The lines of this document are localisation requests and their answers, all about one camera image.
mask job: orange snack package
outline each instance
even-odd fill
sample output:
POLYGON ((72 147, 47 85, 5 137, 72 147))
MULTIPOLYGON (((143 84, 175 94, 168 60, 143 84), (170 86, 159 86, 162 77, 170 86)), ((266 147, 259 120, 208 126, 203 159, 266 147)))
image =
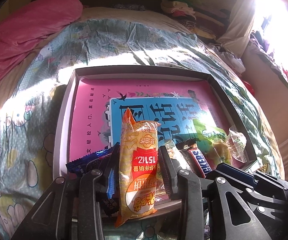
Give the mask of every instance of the orange snack package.
POLYGON ((118 227, 131 218, 154 213, 157 168, 157 127, 154 121, 135 122, 130 109, 124 113, 120 146, 120 210, 118 227))

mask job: window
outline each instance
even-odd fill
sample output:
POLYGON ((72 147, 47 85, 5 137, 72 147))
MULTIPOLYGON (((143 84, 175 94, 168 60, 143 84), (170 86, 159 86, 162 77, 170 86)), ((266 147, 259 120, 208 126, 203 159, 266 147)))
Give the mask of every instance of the window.
POLYGON ((288 11, 282 0, 256 0, 253 29, 265 40, 267 53, 288 71, 288 11))

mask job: pink book cover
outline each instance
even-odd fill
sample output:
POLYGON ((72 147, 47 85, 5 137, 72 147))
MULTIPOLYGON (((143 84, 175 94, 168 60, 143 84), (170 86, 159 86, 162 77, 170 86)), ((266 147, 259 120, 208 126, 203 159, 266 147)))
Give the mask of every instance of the pink book cover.
POLYGON ((207 81, 91 80, 78 84, 71 124, 69 160, 110 148, 120 141, 124 111, 136 121, 152 120, 164 139, 175 143, 196 134, 193 119, 228 133, 229 123, 207 81))

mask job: cartoon pattern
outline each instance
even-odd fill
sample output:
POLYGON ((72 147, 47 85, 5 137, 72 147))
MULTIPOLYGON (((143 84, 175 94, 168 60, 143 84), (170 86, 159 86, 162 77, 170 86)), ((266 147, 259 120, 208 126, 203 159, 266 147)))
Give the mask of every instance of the cartoon pattern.
MULTIPOLYGON (((97 65, 161 65, 212 74, 251 131, 260 166, 270 162, 272 175, 279 176, 257 109, 244 89, 207 54, 195 34, 172 33, 115 19, 87 20, 69 25, 40 51, 3 106, 0 233, 4 239, 11 238, 52 181, 56 124, 65 85, 74 68, 97 65)), ((137 239, 138 232, 144 232, 141 239, 156 239, 152 229, 134 230, 137 233, 132 239, 137 239)))

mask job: pink blanket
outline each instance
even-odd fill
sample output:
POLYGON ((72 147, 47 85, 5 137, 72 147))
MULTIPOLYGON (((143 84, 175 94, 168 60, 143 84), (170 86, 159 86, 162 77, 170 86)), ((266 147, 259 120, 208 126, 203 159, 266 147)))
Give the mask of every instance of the pink blanket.
POLYGON ((36 0, 0 23, 0 80, 43 39, 77 20, 79 0, 36 0))

